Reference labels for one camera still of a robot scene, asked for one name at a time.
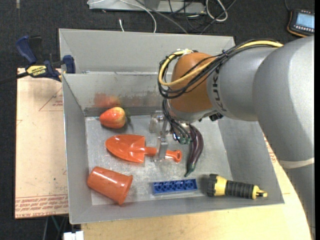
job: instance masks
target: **display screen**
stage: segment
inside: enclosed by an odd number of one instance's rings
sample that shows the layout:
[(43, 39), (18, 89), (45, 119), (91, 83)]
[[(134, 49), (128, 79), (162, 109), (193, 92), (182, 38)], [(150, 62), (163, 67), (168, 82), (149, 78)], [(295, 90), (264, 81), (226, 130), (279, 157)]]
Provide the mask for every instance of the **display screen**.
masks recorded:
[(315, 16), (311, 14), (298, 13), (296, 24), (306, 28), (315, 29)]

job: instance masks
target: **orange toy shovel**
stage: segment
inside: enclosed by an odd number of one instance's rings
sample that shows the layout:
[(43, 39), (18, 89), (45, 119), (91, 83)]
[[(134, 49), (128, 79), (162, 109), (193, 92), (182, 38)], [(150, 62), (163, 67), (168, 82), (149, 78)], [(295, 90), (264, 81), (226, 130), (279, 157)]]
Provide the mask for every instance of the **orange toy shovel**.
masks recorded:
[[(141, 135), (123, 134), (108, 138), (105, 141), (105, 147), (115, 156), (135, 163), (143, 163), (145, 156), (153, 157), (157, 153), (155, 147), (146, 146), (146, 138)], [(180, 162), (182, 153), (180, 150), (167, 150), (166, 159), (173, 159)]]

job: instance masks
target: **orange handle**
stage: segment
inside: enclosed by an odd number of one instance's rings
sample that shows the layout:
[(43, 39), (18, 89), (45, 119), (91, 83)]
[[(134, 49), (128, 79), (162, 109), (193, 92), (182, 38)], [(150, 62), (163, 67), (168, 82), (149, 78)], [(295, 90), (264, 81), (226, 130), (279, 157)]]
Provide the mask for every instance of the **orange handle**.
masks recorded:
[[(144, 151), (145, 151), (144, 155), (148, 157), (153, 157), (157, 153), (157, 149), (155, 147), (149, 147), (149, 146), (145, 146)], [(179, 163), (182, 159), (182, 152), (180, 150), (175, 150), (175, 151), (167, 150), (165, 153), (165, 159), (172, 159), (176, 163)]]
[(179, 163), (182, 159), (182, 152), (180, 150), (167, 150), (165, 153), (165, 158), (166, 159), (173, 159), (176, 163)]

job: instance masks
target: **cardboard sheet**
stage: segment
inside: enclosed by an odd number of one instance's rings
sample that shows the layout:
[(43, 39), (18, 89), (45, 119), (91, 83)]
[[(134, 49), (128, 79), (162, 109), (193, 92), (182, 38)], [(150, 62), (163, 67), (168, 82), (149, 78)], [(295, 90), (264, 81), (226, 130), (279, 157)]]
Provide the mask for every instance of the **cardboard sheet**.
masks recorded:
[(67, 214), (62, 83), (17, 80), (15, 218)]

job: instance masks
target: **orange plastic cup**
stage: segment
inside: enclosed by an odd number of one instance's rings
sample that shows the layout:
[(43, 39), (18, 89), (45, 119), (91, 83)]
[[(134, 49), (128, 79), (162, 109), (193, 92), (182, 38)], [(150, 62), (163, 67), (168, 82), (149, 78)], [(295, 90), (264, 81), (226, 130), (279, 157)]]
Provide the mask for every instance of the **orange plastic cup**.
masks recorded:
[(133, 176), (96, 166), (90, 173), (86, 183), (100, 194), (122, 205), (129, 192)]

